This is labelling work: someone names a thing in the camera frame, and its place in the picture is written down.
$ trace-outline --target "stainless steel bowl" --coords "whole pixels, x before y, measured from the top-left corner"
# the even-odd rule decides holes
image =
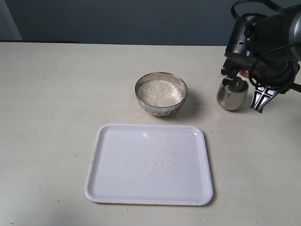
[[[181,95],[183,96],[182,101],[173,106],[164,106],[164,107],[152,106],[152,105],[144,102],[143,100],[141,100],[139,98],[138,91],[139,91],[140,86],[144,82],[147,82],[150,80],[163,80],[163,81],[168,81],[168,82],[172,83],[174,86],[176,86],[180,90]],[[141,77],[135,85],[135,94],[136,94],[138,103],[144,110],[146,110],[148,113],[155,115],[155,116],[167,116],[167,115],[170,115],[170,113],[173,113],[177,109],[179,109],[186,100],[187,90],[188,90],[187,86],[182,79],[180,79],[178,76],[176,76],[174,74],[170,74],[170,73],[166,73],[166,72],[149,73],[149,74]]]

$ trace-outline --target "white plastic tray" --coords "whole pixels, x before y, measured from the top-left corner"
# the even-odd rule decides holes
[[[102,203],[208,203],[213,189],[202,131],[193,126],[104,125],[85,193]]]

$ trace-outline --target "wall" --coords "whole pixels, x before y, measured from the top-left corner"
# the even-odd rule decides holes
[[[234,0],[6,0],[24,40],[226,45]],[[300,0],[275,0],[282,6]],[[271,14],[247,3],[238,12]]]

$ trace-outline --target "white table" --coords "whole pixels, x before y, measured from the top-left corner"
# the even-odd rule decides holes
[[[0,43],[0,225],[301,225],[301,95],[280,95],[263,114],[248,103],[236,113],[221,109],[224,50]],[[156,71],[188,85],[174,118],[153,117],[135,99],[136,81]],[[106,123],[202,129],[214,200],[204,207],[89,201],[87,169]]]

